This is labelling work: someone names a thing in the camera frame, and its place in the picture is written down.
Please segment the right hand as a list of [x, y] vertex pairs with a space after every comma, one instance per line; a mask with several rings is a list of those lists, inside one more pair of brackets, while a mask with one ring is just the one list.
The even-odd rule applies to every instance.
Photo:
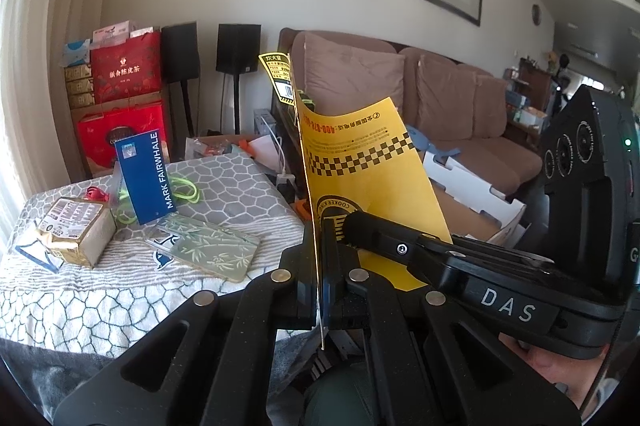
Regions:
[[588, 422], [603, 403], [611, 397], [620, 383], [616, 378], [600, 375], [610, 346], [606, 345], [597, 358], [577, 360], [526, 344], [521, 340], [500, 334], [499, 339], [538, 374], [554, 385], [575, 406], [582, 410], [582, 421]]

